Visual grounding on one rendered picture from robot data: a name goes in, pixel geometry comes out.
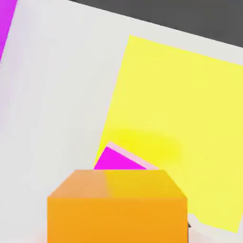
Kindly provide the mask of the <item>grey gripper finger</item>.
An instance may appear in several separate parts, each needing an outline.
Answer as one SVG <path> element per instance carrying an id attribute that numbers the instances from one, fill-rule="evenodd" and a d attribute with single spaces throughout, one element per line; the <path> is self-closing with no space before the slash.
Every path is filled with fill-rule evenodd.
<path id="1" fill-rule="evenodd" d="M 188 243 L 215 243 L 215 239 L 194 214 L 188 214 L 187 221 L 190 225 L 188 228 Z"/>

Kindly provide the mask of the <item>small orange cube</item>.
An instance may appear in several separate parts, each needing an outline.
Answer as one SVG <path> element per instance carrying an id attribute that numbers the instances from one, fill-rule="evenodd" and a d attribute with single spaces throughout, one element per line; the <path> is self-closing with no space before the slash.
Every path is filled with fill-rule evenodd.
<path id="1" fill-rule="evenodd" d="M 47 198 L 47 243 L 188 243 L 187 198 L 163 170 L 76 170 Z"/>

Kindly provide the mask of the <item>small magenta cube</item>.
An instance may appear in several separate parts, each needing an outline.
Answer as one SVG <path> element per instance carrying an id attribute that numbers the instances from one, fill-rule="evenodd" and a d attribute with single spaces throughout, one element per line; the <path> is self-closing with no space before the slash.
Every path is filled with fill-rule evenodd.
<path id="1" fill-rule="evenodd" d="M 159 168 L 110 141 L 103 150 L 94 169 L 158 170 Z"/>

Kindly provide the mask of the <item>large yellow box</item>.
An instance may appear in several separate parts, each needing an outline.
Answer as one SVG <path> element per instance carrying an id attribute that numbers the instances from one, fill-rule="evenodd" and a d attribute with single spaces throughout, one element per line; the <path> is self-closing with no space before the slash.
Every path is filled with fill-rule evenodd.
<path id="1" fill-rule="evenodd" d="M 243 65 L 129 36 L 97 155 L 108 142 L 167 171 L 200 222 L 243 215 Z"/>

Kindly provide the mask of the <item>large magenta box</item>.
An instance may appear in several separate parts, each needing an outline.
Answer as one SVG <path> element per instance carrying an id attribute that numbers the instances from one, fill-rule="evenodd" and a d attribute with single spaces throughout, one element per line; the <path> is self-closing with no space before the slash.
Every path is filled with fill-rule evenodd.
<path id="1" fill-rule="evenodd" d="M 0 0 L 0 60 L 18 0 Z"/>

